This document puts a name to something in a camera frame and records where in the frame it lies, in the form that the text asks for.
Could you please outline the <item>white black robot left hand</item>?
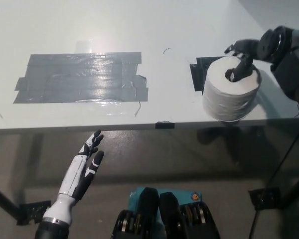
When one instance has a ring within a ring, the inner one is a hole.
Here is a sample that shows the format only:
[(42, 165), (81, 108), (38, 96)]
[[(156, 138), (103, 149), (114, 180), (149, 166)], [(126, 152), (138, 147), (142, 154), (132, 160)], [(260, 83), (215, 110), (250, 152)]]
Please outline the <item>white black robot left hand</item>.
[(44, 222), (71, 225), (72, 208), (83, 198), (104, 157), (104, 152), (98, 149), (103, 137), (100, 130), (94, 132), (73, 158), (56, 202), (43, 215)]

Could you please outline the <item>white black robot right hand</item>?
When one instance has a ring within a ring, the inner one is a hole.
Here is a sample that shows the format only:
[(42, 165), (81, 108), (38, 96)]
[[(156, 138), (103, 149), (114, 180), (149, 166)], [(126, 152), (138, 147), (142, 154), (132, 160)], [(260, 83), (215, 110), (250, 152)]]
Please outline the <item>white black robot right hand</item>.
[(255, 67), (254, 60), (271, 62), (271, 56), (276, 52), (280, 44), (280, 34), (277, 30), (267, 30), (261, 39), (238, 40), (230, 45), (224, 53), (232, 52), (233, 56), (240, 59), (235, 68), (228, 69), (225, 73), (226, 79), (230, 82), (238, 82), (251, 76)]

